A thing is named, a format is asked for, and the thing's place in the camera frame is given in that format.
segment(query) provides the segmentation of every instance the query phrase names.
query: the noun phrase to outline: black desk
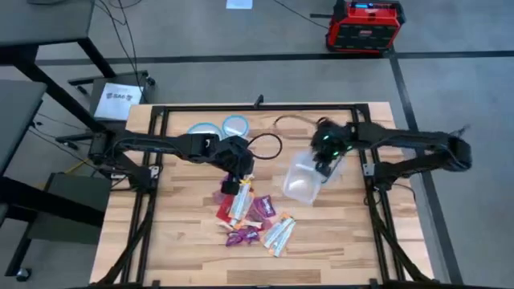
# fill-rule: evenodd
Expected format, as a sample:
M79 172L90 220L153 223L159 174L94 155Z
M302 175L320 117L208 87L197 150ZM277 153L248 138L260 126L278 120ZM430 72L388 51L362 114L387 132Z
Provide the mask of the black desk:
M47 93L92 131L103 130L86 109L35 65L40 45L77 42L104 77L116 73L88 37L93 0L68 0L40 6L26 0L0 1L0 65L13 65L29 79L47 85Z
M0 80L0 176L31 125L46 89L43 83Z

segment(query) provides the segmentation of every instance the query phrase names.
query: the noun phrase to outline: desk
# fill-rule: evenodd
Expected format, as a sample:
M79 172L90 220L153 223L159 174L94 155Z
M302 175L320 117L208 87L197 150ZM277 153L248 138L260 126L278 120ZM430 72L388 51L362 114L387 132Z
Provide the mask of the desk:
M0 80L0 176L31 125L46 88L43 83Z
M342 110L243 112L171 112L167 135L186 133L197 122L221 125L232 114L244 115L250 122L250 137L271 131L273 121L283 114L301 114L311 120L327 116L343 124L352 119ZM388 103L369 104L371 120L394 128ZM127 129L147 132L152 106L134 106ZM311 136L314 128L298 120L279 123L284 133ZM313 206L306 206L282 194L284 175L292 157L308 149L309 140L284 140L284 150L275 160L255 160L252 185L257 196L270 194L278 213L288 212L296 220L287 251L280 258L271 257L261 244L224 246L226 235L215 223L218 206L212 192L219 189L225 173L209 165L194 165L175 156L164 155L153 228L146 263L145 284L161 280L162 286L222 286L262 284L369 284L379 279L380 271L368 207L363 204L365 184L357 152L346 157L342 177L324 187ZM277 150L272 138L257 140L251 149L262 156ZM398 162L400 149L380 148L382 161ZM130 153L141 162L142 153ZM408 180L398 183L410 185ZM389 191L396 234L400 245L421 271L432 276L430 260L419 224L412 193L401 187ZM104 227L96 252L91 282L107 272L127 242L135 199L134 192L112 192ZM133 263L138 258L134 254ZM393 261L385 245L385 256L394 278ZM135 279L135 265L130 279Z
M88 37L94 2L66 1L57 5L31 5L25 0L0 1L0 65L13 65L29 79L47 85L47 93L93 130L102 127L88 111L37 65L40 45L77 42L104 77L116 73Z

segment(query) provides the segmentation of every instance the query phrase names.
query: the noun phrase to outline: purple snack package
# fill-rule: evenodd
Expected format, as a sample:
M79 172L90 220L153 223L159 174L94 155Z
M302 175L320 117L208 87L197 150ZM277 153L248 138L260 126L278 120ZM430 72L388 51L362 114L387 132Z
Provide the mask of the purple snack package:
M228 239L226 240L225 246L237 245L243 241L243 237L241 237L238 232L230 232L227 235Z
M253 226L230 232L227 235L228 239L226 240L225 246L237 245L242 241L247 241L248 244L251 244L252 241L259 241L259 233L257 233L257 228Z
M254 207L259 214L265 218L273 217L276 215L275 209L271 204L271 196L256 197L254 200Z
M257 228L253 226L248 226L246 229L241 229L243 232L243 240L247 241L248 244L251 244L252 241L259 241L259 233L257 233Z

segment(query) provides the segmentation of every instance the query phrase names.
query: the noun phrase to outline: red portable power station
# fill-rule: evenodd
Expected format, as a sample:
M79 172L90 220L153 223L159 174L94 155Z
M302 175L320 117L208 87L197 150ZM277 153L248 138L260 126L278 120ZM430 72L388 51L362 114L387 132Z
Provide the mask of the red portable power station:
M330 51L382 53L393 45L405 22L396 1L337 0L327 33Z

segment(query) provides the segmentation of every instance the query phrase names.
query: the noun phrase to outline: clear plastic container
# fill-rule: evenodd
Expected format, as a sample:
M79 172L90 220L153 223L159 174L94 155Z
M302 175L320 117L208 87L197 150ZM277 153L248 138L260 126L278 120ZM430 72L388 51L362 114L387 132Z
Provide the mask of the clear plastic container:
M244 116L229 116L223 121L222 130L226 137L245 137L250 130L250 125Z
M311 205L320 192L324 177L315 169L310 151L298 153L292 160L284 182L284 194Z
M187 133L212 133L218 135L220 140L223 138L222 131L213 123L195 124L187 130Z

